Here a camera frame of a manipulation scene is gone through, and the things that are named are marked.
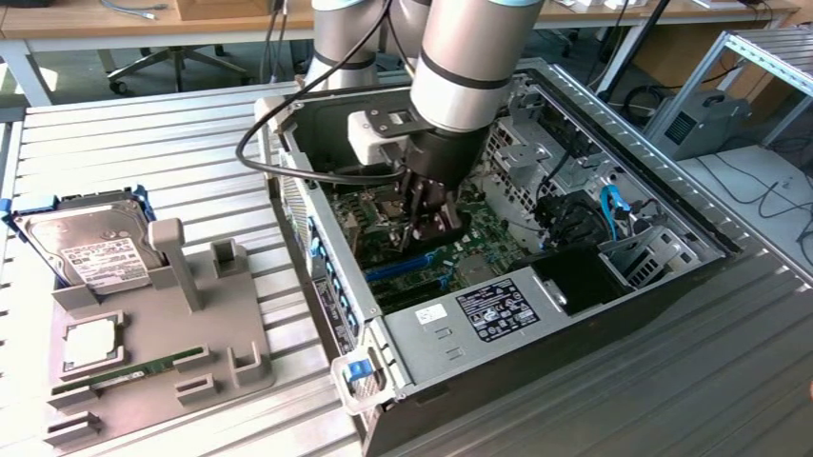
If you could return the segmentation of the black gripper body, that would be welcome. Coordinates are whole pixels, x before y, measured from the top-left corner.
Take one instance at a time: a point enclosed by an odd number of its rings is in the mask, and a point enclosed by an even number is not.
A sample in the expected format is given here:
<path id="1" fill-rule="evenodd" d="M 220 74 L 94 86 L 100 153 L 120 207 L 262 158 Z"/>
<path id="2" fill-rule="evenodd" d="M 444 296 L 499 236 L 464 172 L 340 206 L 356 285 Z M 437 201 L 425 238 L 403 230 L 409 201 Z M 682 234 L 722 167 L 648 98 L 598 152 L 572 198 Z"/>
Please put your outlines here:
<path id="1" fill-rule="evenodd" d="M 456 190 L 480 158 L 489 127 L 464 133 L 429 129 L 405 141 L 405 168 L 419 177 Z"/>

